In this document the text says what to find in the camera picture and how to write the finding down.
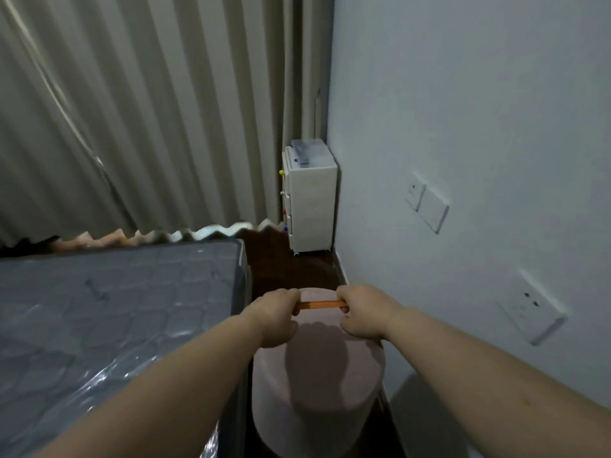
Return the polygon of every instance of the forearm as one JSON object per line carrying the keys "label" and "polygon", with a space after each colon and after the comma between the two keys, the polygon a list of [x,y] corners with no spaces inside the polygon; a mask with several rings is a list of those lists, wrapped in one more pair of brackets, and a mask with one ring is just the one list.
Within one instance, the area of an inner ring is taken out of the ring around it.
{"label": "forearm", "polygon": [[413,308],[387,338],[487,456],[609,455],[609,412],[515,357]]}
{"label": "forearm", "polygon": [[251,319],[228,318],[135,378],[39,456],[198,456],[261,342]]}

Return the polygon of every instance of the person's left arm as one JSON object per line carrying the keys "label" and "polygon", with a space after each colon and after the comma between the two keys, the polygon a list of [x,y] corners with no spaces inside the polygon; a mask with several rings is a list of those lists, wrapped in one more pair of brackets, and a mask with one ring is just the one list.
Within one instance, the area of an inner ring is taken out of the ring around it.
{"label": "person's left arm", "polygon": [[297,289],[268,292],[164,357],[37,458],[197,457],[260,347],[287,342]]}

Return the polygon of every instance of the orange stick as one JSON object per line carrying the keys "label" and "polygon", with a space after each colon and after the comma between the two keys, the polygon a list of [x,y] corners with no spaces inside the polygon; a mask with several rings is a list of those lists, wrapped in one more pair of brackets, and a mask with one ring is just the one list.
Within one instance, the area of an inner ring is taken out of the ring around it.
{"label": "orange stick", "polygon": [[295,309],[297,310],[333,307],[347,307],[347,305],[346,302],[344,302],[343,300],[316,300],[314,302],[297,302],[297,305],[295,305]]}

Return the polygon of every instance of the person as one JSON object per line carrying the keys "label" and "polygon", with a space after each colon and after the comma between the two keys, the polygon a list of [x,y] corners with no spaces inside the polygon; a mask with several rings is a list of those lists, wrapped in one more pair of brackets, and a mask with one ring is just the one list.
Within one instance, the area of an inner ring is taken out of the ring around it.
{"label": "person", "polygon": [[[404,307],[372,286],[340,286],[341,327],[403,354],[488,457],[611,456],[611,414],[537,369]],[[81,418],[39,458],[196,457],[260,347],[286,343],[297,289],[259,297]]]}

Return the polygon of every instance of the pleated curtain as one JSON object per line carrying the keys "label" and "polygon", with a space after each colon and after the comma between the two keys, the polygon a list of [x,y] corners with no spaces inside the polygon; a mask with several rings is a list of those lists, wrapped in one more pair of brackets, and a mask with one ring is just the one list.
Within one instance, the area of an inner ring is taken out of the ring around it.
{"label": "pleated curtain", "polygon": [[282,147],[324,130],[332,3],[0,8],[0,242],[279,220]]}

